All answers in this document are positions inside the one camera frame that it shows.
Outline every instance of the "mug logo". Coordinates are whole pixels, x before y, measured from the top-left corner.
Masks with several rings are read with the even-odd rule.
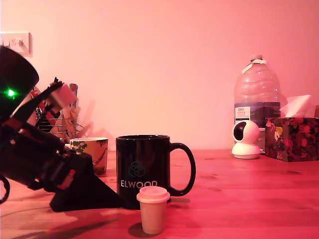
[[[142,177],[145,174],[145,169],[142,163],[138,161],[131,163],[131,166],[129,167],[129,174],[132,177]]]

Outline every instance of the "white camera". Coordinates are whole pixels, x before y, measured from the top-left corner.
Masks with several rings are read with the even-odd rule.
[[[259,138],[259,127],[250,120],[243,120],[233,127],[233,138],[236,141],[231,153],[236,158],[258,158],[260,148],[255,144]]]

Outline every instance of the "mug handle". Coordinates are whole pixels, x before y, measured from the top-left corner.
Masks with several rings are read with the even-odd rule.
[[[180,196],[184,196],[186,195],[193,187],[194,182],[195,182],[195,177],[196,177],[196,164],[195,164],[195,159],[194,156],[192,154],[192,152],[190,151],[190,149],[183,143],[171,143],[170,144],[170,149],[169,152],[172,152],[175,149],[182,149],[186,152],[188,158],[189,158],[189,162],[190,162],[190,179],[188,182],[188,185],[186,186],[186,188],[184,188],[183,190],[177,190],[173,187],[169,188],[169,193],[171,196],[174,197],[180,197]]]

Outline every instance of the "cable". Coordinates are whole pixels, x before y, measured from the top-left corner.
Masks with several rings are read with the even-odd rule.
[[[10,183],[9,181],[3,176],[0,174],[0,181],[3,181],[3,185],[4,185],[4,189],[5,189],[5,195],[2,199],[0,199],[0,204],[4,203],[7,199],[8,199],[8,196],[9,196],[9,193],[10,193]]]

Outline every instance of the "bottle label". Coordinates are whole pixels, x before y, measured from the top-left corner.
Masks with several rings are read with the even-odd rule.
[[[241,71],[241,73],[244,74],[246,71],[252,68],[253,64],[266,64],[266,63],[267,63],[266,60],[255,59],[248,66],[246,66],[245,69]]]
[[[246,102],[235,104],[235,123],[241,120],[251,120],[259,128],[265,128],[265,118],[278,117],[280,117],[280,102]]]

